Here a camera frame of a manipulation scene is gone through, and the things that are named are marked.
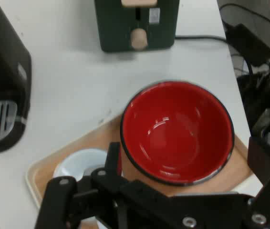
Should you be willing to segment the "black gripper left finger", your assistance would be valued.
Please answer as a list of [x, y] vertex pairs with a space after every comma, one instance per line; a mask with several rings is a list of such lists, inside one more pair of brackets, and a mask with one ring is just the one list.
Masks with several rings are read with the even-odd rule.
[[121, 177], [120, 143], [109, 145], [105, 166], [80, 181], [63, 176], [46, 187], [35, 228], [76, 229], [83, 219], [96, 217], [110, 229], [135, 228], [132, 212], [120, 193], [127, 184]]

